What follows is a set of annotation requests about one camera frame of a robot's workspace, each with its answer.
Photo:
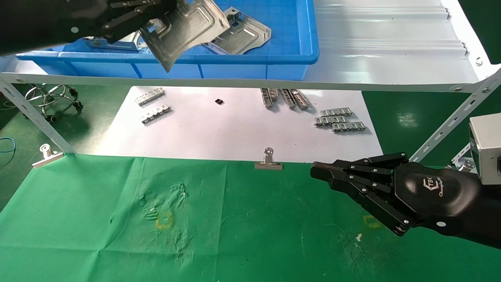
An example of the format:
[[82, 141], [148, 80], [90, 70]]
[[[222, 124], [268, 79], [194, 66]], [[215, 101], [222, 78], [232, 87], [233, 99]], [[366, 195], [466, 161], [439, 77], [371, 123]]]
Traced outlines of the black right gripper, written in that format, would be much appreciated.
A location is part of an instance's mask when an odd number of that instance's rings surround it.
[[[408, 162], [404, 152], [356, 161], [337, 159], [331, 164], [314, 162], [311, 177], [330, 182], [332, 190], [348, 195], [397, 236], [406, 234], [413, 222], [445, 236], [461, 236], [481, 191], [478, 175]], [[386, 185], [391, 184], [393, 173], [394, 194], [412, 216], [396, 204]]]

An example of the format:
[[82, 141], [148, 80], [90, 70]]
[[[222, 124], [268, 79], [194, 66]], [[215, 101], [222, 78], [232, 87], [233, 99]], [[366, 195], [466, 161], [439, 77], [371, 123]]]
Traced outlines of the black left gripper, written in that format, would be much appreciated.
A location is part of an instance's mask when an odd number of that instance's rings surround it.
[[31, 38], [39, 47], [103, 36], [109, 43], [177, 9], [175, 0], [34, 0]]

